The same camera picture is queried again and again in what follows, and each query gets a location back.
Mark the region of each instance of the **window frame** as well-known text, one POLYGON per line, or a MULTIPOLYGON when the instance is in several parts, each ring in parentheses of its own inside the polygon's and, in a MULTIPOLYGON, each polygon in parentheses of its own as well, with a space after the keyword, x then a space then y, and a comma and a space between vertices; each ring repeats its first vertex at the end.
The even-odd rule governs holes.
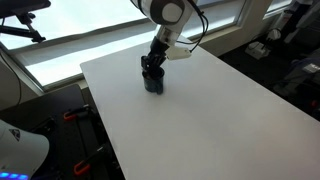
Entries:
POLYGON ((267 11, 267 12, 266 12, 266 15, 271 14, 271 13, 274 13, 274 12, 277 12, 277 11, 280 11, 280 10, 282 10, 282 9, 285 9, 285 8, 288 7, 292 2, 293 2, 293 0, 291 0, 291 2, 290 2, 289 4, 287 4, 287 5, 280 6, 280 7, 278 7, 278 8, 275 8, 275 9, 272 9, 272 10, 270 10, 270 11, 267 11))
MULTIPOLYGON (((201 6, 199 6, 199 8, 200 9, 209 8, 212 6, 224 4, 227 2, 231 2, 231 1, 237 1, 237 0, 221 0, 221 1, 217 1, 217 2, 208 3, 205 5, 201 5, 201 6)), ((98 34, 103 34, 103 33, 111 32, 111 31, 120 30, 123 28, 136 26, 139 24, 150 23, 150 22, 151 22, 151 20, 146 17, 146 18, 139 19, 139 20, 134 20, 134 21, 129 21, 129 22, 117 24, 114 26, 107 26, 107 27, 103 27, 100 29, 95 29, 93 31, 89 31, 89 32, 81 33, 81 34, 74 34, 74 35, 64 36, 64 37, 60 37, 60 38, 56 38, 56 39, 46 40, 46 41, 43 41, 42 43, 39 43, 39 44, 30 44, 28 46, 10 49, 10 50, 8 50, 7 48, 5 48, 5 49, 8 51, 11 51, 12 54, 17 54, 17 53, 26 52, 29 50, 37 50, 37 49, 41 49, 41 48, 55 46, 55 45, 63 44, 66 42, 78 40, 80 38, 86 38, 86 37, 90 37, 90 36, 94 36, 94 35, 98 35, 98 34)))

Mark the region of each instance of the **white table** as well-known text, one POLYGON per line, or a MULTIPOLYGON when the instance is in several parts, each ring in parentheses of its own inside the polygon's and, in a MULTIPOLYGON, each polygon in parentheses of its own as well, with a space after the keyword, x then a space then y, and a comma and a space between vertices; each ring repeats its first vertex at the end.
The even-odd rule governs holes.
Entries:
POLYGON ((127 180, 319 180, 320 124, 201 48, 147 92, 150 43, 81 65, 127 180))

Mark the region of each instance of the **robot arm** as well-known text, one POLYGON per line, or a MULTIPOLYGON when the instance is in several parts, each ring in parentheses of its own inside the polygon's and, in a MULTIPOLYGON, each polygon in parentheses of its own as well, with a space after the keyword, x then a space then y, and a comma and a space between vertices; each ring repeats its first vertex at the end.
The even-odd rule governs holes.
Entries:
POLYGON ((184 25, 189 20, 197 0, 131 0, 154 23, 161 25, 156 38, 169 46, 174 46, 184 25))
POLYGON ((203 15, 196 5, 197 0, 131 0, 131 2, 159 25, 150 46, 150 53, 141 58, 141 66, 145 89, 161 94, 164 76, 161 64, 166 58, 173 60, 191 56, 192 50, 174 45, 192 12, 195 10, 202 22, 203 15))

